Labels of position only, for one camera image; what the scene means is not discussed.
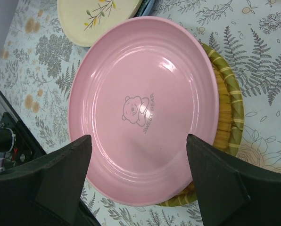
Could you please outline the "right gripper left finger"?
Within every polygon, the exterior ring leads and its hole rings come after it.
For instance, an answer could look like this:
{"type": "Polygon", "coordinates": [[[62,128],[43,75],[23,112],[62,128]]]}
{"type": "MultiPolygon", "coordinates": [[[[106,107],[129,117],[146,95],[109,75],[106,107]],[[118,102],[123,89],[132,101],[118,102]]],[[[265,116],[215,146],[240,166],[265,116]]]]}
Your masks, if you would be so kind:
{"type": "Polygon", "coordinates": [[[0,173],[0,226],[91,226],[80,202],[91,136],[0,173]]]}

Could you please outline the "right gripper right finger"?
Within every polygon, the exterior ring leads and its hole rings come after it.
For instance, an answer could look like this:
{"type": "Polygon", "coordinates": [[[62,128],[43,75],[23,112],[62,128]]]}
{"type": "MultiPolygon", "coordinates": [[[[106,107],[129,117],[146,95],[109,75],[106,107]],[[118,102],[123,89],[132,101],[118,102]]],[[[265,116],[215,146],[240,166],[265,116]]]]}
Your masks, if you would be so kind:
{"type": "Polygon", "coordinates": [[[187,157],[206,226],[281,226],[281,174],[187,136],[187,157]]]}

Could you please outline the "woven bamboo pattern plate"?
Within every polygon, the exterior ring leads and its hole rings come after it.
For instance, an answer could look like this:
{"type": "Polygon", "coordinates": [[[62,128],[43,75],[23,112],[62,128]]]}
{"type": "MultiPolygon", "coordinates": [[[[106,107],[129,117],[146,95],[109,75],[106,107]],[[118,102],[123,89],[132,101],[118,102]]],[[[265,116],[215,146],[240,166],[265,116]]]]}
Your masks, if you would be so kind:
{"type": "Polygon", "coordinates": [[[207,44],[201,43],[217,80],[220,113],[213,147],[236,156],[244,128],[244,107],[239,83],[226,60],[207,44]]]}

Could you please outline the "pink round plate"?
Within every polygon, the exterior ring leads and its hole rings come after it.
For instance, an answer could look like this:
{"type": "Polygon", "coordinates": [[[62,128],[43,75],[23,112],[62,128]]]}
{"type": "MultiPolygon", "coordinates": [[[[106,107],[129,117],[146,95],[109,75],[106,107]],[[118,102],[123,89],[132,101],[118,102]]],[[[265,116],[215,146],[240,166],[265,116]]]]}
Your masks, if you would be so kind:
{"type": "Polygon", "coordinates": [[[68,106],[71,140],[89,134],[87,179],[129,205],[164,202],[191,181],[186,139],[212,144],[219,94],[212,63],[182,26],[156,16],[125,21],[88,50],[68,106]]]}

